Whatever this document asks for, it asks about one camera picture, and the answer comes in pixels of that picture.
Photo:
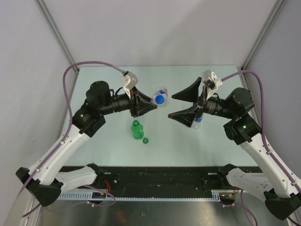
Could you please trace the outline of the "clear bottle blue cap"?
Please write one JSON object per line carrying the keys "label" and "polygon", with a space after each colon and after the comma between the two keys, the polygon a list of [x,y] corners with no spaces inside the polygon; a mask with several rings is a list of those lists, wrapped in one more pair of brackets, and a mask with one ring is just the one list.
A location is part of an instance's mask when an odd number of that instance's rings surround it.
{"label": "clear bottle blue cap", "polygon": [[169,104],[167,88],[164,86],[157,87],[152,95],[151,102],[159,107],[165,107]]}

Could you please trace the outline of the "blue label bottle white cap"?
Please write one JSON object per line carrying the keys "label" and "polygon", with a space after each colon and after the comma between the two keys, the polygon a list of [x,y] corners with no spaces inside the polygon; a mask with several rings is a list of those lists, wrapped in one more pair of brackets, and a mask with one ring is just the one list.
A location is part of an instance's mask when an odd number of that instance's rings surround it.
{"label": "blue label bottle white cap", "polygon": [[199,129],[202,125],[202,120],[203,120],[203,114],[200,115],[198,118],[196,118],[192,124],[193,129]]}

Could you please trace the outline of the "green plastic bottle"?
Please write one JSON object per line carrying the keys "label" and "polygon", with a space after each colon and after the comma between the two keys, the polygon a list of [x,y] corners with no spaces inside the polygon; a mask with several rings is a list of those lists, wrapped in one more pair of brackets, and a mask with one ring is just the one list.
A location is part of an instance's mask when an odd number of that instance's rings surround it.
{"label": "green plastic bottle", "polygon": [[134,139],[143,139],[144,137],[143,125],[138,120],[133,121],[131,132]]}

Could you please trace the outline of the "green bottle cap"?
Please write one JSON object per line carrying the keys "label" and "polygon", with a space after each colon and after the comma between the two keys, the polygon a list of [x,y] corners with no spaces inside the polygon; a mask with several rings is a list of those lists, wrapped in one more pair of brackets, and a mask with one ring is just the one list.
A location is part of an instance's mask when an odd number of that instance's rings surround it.
{"label": "green bottle cap", "polygon": [[143,139],[143,143],[144,143],[144,144],[147,144],[148,142],[149,142],[148,138],[144,138],[144,139]]}

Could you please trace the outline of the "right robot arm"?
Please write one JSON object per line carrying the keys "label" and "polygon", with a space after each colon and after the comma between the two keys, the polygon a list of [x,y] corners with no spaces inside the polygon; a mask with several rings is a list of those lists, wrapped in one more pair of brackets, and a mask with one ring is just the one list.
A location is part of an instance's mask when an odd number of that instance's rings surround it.
{"label": "right robot arm", "polygon": [[249,115],[254,107],[250,91],[236,88],[226,99],[221,99],[212,82],[206,82],[202,92],[199,92],[200,84],[201,78],[197,78],[192,85],[172,95],[173,99],[193,105],[168,117],[187,127],[204,113],[229,119],[223,126],[227,138],[246,151],[263,173],[258,176],[244,173],[227,164],[217,177],[218,186],[241,188],[262,200],[273,216],[286,220],[301,206],[301,180],[281,160],[267,142],[263,129]]}

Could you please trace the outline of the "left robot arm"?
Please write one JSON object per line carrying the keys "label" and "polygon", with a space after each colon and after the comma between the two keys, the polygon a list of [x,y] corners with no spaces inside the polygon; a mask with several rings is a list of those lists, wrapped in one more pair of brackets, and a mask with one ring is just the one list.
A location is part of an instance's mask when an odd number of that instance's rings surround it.
{"label": "left robot arm", "polygon": [[96,81],[86,92],[85,102],[73,115],[65,134],[36,164],[19,168],[16,176],[43,207],[72,189],[81,186],[99,188],[104,182],[104,171],[94,163],[65,173],[60,169],[105,124],[105,115],[129,110],[135,118],[156,108],[150,97],[136,87],[131,88],[129,94],[112,95],[108,83]]}

